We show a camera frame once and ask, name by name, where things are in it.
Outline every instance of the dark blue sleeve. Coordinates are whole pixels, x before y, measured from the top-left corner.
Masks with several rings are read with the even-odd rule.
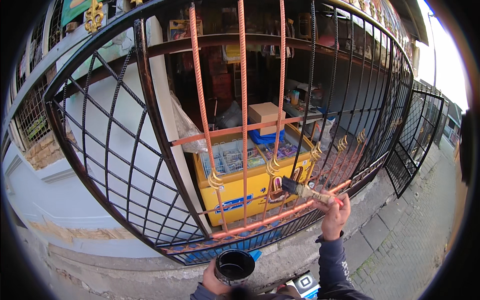
[[[343,248],[343,231],[337,240],[324,241],[321,235],[316,242],[321,243],[318,299],[371,299],[353,286]]]
[[[190,294],[190,300],[214,300],[215,297],[217,295],[207,290],[200,282],[197,285],[197,290]]]

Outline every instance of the open gate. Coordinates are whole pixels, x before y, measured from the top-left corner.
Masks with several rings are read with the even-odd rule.
[[[397,197],[413,180],[433,143],[444,105],[444,99],[414,86],[406,121],[398,140],[385,162]]]

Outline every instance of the paver sidewalk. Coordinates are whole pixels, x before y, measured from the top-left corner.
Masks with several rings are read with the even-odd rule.
[[[345,242],[355,287],[374,299],[416,298],[441,264],[455,205],[455,167],[448,151],[434,149],[427,157],[420,179]],[[361,265],[356,235],[371,247]]]

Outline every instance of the person's left hand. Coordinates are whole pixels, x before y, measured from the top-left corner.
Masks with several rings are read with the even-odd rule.
[[[205,269],[202,285],[214,294],[226,294],[230,292],[231,287],[224,285],[217,279],[217,277],[215,277],[215,261],[215,258],[212,259],[208,267]]]

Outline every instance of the brick wall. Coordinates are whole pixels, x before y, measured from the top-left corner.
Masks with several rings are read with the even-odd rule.
[[[67,137],[76,143],[72,131],[70,128],[68,129]],[[35,170],[45,168],[64,157],[60,145],[57,143],[52,131],[48,132],[25,153],[25,159],[30,162]]]

